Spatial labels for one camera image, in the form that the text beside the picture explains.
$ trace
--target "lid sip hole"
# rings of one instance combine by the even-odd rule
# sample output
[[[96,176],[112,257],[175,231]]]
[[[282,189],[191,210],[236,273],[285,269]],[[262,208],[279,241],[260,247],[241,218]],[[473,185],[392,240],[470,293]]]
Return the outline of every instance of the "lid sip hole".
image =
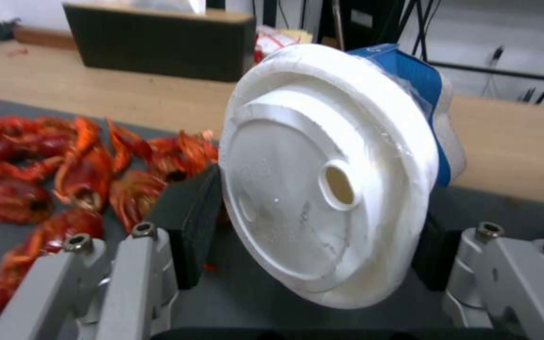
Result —
[[[319,186],[326,202],[337,210],[352,209],[359,201],[350,177],[349,165],[343,161],[329,161],[319,177]]]

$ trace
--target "plastic cup lid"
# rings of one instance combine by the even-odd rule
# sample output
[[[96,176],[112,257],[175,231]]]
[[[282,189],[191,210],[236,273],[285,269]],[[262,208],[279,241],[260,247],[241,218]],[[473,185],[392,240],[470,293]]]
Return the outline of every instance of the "plastic cup lid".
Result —
[[[408,94],[319,45],[248,72],[220,141],[224,200],[251,256],[296,294],[339,308],[376,303],[402,281],[437,159]]]

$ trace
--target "gray metal bracket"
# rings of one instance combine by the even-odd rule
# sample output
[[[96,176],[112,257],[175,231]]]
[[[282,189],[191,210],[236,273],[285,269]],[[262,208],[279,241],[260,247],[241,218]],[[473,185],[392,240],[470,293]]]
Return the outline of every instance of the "gray metal bracket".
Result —
[[[502,235],[490,222],[462,233],[442,307],[460,327],[497,326],[544,340],[544,240]]]
[[[0,315],[0,340],[51,340],[69,311],[75,317],[86,314],[110,261],[99,239],[79,234],[69,241],[65,251],[35,261]]]
[[[170,328],[177,282],[169,235],[149,222],[119,243],[95,338],[142,340]]]

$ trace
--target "wooden table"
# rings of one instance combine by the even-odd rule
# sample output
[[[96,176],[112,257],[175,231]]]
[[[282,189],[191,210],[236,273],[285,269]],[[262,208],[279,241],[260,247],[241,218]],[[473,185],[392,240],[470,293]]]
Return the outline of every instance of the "wooden table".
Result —
[[[6,101],[218,136],[233,87],[86,68],[76,51],[0,43]],[[544,107],[456,95],[450,111],[468,161],[456,186],[544,202]]]

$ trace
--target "black box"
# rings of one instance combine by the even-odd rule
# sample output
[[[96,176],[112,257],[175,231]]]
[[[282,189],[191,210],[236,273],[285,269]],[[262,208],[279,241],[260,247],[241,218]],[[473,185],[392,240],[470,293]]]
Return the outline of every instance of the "black box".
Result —
[[[89,67],[237,81],[253,64],[255,19],[248,14],[98,2],[63,7]]]

